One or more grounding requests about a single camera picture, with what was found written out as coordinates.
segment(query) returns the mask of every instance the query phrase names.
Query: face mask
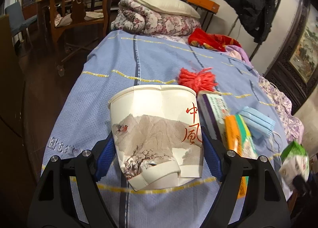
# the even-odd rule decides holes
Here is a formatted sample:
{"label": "face mask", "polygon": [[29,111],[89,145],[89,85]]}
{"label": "face mask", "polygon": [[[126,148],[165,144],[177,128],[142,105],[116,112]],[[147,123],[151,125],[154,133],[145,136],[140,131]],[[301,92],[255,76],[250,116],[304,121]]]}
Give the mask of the face mask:
{"label": "face mask", "polygon": [[269,138],[273,133],[276,122],[256,109],[245,107],[238,114],[242,116],[254,138]]}

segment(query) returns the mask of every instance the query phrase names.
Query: blue bedspread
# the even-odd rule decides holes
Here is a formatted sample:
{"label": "blue bedspread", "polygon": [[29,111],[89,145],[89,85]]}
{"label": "blue bedspread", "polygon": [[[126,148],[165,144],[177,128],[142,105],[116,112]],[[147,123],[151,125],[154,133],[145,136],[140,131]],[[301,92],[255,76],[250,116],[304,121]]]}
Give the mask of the blue bedspread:
{"label": "blue bedspread", "polygon": [[[245,63],[218,52],[157,38],[111,32],[88,56],[84,70],[72,88],[48,141],[43,165],[50,157],[77,156],[105,139],[111,131],[108,100],[119,91],[139,84],[177,84],[184,67],[200,71],[213,67],[217,90],[224,94],[231,114],[249,106],[276,121],[282,150],[287,146],[284,128],[275,108],[258,86],[258,75]],[[254,141],[258,154],[266,155],[277,171],[278,154],[268,140]],[[274,143],[274,152],[278,146]],[[98,183],[101,195],[116,224],[121,227],[197,228],[206,217],[219,185],[204,163],[201,179],[170,189],[134,192],[121,175],[115,159]],[[76,182],[72,182],[78,216],[85,221]],[[244,199],[236,203],[231,222],[238,220]]]}

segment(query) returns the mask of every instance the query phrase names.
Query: paper cup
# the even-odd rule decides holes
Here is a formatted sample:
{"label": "paper cup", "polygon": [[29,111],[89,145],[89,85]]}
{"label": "paper cup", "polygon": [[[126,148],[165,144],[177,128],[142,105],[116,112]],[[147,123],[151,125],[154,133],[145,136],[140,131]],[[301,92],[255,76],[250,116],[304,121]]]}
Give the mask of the paper cup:
{"label": "paper cup", "polygon": [[200,178],[203,146],[196,93],[181,85],[138,85],[108,102],[120,168],[135,190]]}

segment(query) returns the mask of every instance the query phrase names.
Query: orange and green package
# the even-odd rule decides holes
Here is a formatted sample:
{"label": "orange and green package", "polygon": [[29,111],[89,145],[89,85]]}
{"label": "orange and green package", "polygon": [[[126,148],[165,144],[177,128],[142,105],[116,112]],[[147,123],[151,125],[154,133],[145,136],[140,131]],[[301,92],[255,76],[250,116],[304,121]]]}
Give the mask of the orange and green package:
{"label": "orange and green package", "polygon": [[[225,148],[233,150],[239,156],[257,159],[258,155],[252,140],[251,133],[241,115],[226,116],[225,119]],[[242,177],[238,198],[246,195],[248,177]]]}

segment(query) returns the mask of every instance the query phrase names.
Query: blue chair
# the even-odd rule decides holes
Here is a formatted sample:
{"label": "blue chair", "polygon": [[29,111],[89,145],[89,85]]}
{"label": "blue chair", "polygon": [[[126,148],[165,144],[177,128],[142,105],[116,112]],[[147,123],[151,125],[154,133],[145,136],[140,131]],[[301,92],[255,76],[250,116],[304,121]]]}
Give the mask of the blue chair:
{"label": "blue chair", "polygon": [[37,21],[37,16],[32,16],[31,18],[25,20],[19,2],[15,2],[14,4],[8,6],[4,10],[4,12],[5,14],[9,15],[9,23],[12,36],[15,36],[19,32],[26,30],[28,39],[30,41],[30,44],[32,45],[28,27],[30,26],[30,24]]}

